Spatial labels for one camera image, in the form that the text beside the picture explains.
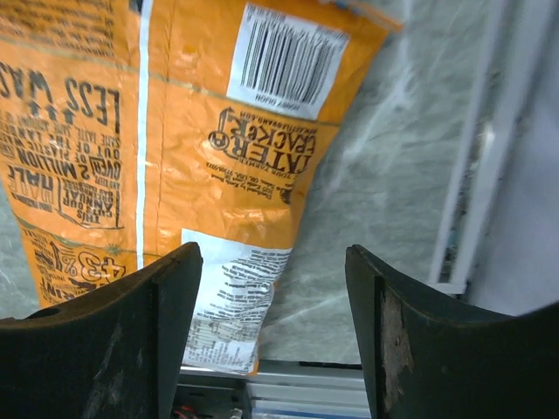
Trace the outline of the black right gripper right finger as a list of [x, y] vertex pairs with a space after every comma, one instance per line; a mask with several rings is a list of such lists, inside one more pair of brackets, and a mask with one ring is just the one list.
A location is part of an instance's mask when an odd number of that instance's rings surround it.
[[345, 277], [373, 417], [557, 417], [557, 304], [521, 316], [470, 306], [360, 245]]

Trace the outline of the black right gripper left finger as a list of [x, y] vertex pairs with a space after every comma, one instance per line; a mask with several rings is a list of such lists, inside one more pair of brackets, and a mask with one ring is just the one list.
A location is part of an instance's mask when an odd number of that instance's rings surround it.
[[167, 418], [203, 260], [187, 243], [109, 285], [1, 322], [4, 418]]

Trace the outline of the large orange cracker bag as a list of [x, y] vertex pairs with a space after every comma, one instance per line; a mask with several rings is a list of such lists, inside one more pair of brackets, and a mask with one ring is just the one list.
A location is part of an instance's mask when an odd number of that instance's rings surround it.
[[402, 24], [360, 1], [4, 1], [1, 178], [43, 307], [195, 242], [187, 365], [252, 374], [310, 184]]

